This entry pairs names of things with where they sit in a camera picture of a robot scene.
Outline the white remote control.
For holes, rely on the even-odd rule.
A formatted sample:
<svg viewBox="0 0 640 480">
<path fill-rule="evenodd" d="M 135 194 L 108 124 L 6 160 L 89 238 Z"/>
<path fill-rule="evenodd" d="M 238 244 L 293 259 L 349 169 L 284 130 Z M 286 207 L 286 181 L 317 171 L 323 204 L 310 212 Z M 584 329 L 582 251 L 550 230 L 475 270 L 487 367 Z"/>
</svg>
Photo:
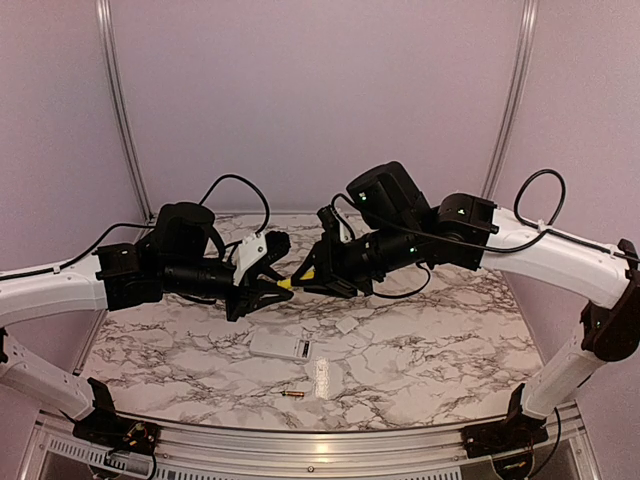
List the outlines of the white remote control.
<svg viewBox="0 0 640 480">
<path fill-rule="evenodd" d="M 307 362 L 310 358 L 312 346 L 310 347 L 309 357 L 305 360 L 300 360 L 296 357 L 297 345 L 300 340 L 304 339 L 258 332 L 251 339 L 249 352 L 256 356 Z"/>
</svg>

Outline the white battery cover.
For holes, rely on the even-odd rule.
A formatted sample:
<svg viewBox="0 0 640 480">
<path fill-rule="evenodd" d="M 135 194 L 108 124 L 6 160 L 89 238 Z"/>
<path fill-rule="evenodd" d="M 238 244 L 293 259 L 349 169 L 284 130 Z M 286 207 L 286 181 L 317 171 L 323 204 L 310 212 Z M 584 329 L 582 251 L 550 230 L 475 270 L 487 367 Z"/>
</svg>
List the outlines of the white battery cover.
<svg viewBox="0 0 640 480">
<path fill-rule="evenodd" d="M 344 317 L 335 324 L 336 329 L 343 335 L 347 335 L 358 326 L 359 322 L 353 317 Z"/>
</svg>

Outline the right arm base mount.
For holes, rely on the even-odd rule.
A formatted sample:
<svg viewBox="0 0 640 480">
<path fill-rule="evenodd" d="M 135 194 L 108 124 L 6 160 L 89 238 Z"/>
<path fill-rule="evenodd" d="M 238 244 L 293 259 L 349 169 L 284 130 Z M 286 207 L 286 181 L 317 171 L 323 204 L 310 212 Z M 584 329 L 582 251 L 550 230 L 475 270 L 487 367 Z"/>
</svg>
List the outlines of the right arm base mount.
<svg viewBox="0 0 640 480">
<path fill-rule="evenodd" d="M 545 421 L 528 417 L 466 426 L 461 436 L 469 458 L 527 449 L 549 439 Z"/>
</svg>

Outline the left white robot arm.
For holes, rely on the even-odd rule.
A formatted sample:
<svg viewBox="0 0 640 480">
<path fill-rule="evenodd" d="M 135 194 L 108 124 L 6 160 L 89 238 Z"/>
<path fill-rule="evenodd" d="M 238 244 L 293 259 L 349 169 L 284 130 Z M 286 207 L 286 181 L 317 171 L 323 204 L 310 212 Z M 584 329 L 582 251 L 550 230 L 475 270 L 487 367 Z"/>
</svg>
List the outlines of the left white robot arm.
<svg viewBox="0 0 640 480">
<path fill-rule="evenodd" d="M 192 202 L 164 205 L 135 243 L 97 244 L 77 258 L 1 277 L 5 325 L 76 311 L 118 311 L 160 302 L 167 294 L 194 302 L 220 301 L 235 322 L 292 298 L 272 267 L 289 253 L 284 232 L 260 227 L 227 257 L 215 215 Z M 106 445 L 125 438 L 126 423 L 108 387 L 75 377 L 1 333 L 1 383 L 87 426 Z"/>
</svg>

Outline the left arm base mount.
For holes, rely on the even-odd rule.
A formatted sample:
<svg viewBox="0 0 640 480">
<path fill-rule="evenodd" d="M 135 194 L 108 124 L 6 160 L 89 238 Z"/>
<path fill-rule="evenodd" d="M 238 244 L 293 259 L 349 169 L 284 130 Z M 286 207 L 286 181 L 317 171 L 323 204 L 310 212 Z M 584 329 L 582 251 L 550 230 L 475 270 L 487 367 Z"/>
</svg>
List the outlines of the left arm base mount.
<svg viewBox="0 0 640 480">
<path fill-rule="evenodd" d="M 151 456 L 155 453 L 160 426 L 156 423 L 133 419 L 117 419 L 115 423 L 91 425 L 77 422 L 73 436 L 108 447 L 113 451 L 131 452 Z"/>
</svg>

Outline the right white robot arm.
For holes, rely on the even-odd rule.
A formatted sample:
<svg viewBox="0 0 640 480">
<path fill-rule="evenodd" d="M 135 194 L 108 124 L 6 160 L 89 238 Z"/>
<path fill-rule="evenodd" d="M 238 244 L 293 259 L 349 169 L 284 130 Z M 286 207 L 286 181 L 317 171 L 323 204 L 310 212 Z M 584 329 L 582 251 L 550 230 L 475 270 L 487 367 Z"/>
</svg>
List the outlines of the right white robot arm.
<svg viewBox="0 0 640 480">
<path fill-rule="evenodd" d="M 554 357 L 511 395 L 495 430 L 515 448 L 544 424 L 598 368 L 639 345 L 639 259 L 629 241 L 601 244 L 522 217 L 516 208 L 464 193 L 430 206 L 405 167 L 376 166 L 348 184 L 346 201 L 369 227 L 359 238 L 332 207 L 319 211 L 323 233 L 291 283 L 338 298 L 371 295 L 386 275 L 409 265 L 451 264 L 529 277 L 587 301 L 578 326 Z"/>
</svg>

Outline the yellow handled screwdriver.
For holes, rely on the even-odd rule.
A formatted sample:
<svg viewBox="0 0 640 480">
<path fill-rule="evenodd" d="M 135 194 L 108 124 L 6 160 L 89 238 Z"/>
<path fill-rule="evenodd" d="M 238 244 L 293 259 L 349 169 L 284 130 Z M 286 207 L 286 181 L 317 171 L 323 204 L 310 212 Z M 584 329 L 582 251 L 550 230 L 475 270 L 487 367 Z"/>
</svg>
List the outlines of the yellow handled screwdriver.
<svg viewBox="0 0 640 480">
<path fill-rule="evenodd" d="M 313 280 L 315 277 L 315 271 L 313 269 L 305 272 L 299 278 L 295 278 L 292 280 L 290 277 L 285 277 L 284 275 L 278 273 L 277 271 L 271 269 L 267 273 L 263 273 L 260 275 L 261 279 L 264 279 L 268 282 L 275 283 L 280 288 L 284 288 L 287 290 L 292 290 L 301 285 L 302 282 L 307 282 Z"/>
</svg>

